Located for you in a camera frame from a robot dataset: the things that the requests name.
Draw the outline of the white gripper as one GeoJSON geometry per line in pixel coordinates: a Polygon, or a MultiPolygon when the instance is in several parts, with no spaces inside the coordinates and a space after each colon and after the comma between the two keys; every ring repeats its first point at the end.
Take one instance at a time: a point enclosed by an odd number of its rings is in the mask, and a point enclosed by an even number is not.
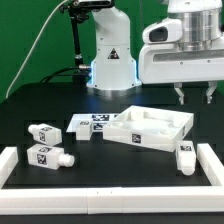
{"type": "Polygon", "coordinates": [[[138,74],[142,83],[174,83],[179,102],[184,105],[182,83],[209,81],[206,103],[212,102],[217,82],[224,80],[224,41],[213,41],[201,51],[181,51],[174,43],[145,44],[140,51],[138,74]]]}

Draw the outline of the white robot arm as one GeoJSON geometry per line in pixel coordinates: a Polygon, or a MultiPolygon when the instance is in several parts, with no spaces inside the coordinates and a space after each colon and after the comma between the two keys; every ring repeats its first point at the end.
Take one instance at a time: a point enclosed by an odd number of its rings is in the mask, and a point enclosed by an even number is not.
{"type": "Polygon", "coordinates": [[[141,84],[172,83],[180,97],[183,83],[206,82],[208,99],[224,80],[222,0],[161,0],[168,16],[146,27],[139,59],[130,54],[130,20],[114,0],[73,0],[77,17],[92,13],[96,57],[87,86],[124,92],[141,84]]]}

